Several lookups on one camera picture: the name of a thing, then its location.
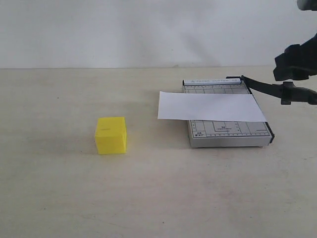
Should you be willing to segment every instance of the paper sheet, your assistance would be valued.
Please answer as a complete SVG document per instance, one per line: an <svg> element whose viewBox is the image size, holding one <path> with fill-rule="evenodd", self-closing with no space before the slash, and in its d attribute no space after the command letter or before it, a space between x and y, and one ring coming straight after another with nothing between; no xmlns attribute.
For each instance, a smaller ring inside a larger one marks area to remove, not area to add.
<svg viewBox="0 0 317 238"><path fill-rule="evenodd" d="M266 122L251 94L159 94L158 119Z"/></svg>

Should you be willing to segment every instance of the yellow cube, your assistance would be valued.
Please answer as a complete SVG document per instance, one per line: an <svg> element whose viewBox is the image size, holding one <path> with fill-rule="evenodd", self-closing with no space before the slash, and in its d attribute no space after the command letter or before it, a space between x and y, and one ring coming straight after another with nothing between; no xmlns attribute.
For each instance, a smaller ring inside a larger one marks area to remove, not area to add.
<svg viewBox="0 0 317 238"><path fill-rule="evenodd" d="M125 119L123 117L99 118L95 141L100 155L126 153L127 130Z"/></svg>

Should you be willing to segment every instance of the beige table surface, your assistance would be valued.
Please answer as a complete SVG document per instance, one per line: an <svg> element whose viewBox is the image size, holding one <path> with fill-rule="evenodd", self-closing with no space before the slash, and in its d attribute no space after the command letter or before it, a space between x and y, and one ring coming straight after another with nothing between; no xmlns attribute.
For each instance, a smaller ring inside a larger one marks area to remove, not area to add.
<svg viewBox="0 0 317 238"><path fill-rule="evenodd" d="M315 238L317 107L255 92L265 148L191 149L158 120L182 80L273 67L0 70L1 238ZM296 82L317 89L317 80ZM99 117L126 117L125 155L99 156Z"/></svg>

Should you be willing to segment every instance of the paper cutter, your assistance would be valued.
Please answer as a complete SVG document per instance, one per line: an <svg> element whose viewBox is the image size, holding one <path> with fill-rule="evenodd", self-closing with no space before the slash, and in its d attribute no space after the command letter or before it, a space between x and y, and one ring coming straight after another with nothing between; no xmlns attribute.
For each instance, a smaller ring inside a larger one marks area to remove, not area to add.
<svg viewBox="0 0 317 238"><path fill-rule="evenodd" d="M183 92L252 94L244 80L237 77L184 80ZM187 124L190 145L193 148L262 147L268 146L274 139L267 122L190 120Z"/></svg>

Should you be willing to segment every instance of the white wall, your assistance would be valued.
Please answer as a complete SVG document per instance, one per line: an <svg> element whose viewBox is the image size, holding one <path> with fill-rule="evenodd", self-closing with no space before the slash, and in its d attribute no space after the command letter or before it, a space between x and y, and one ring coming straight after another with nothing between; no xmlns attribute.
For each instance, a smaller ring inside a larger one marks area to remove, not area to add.
<svg viewBox="0 0 317 238"><path fill-rule="evenodd" d="M316 30L295 0L0 0L0 68L274 65Z"/></svg>

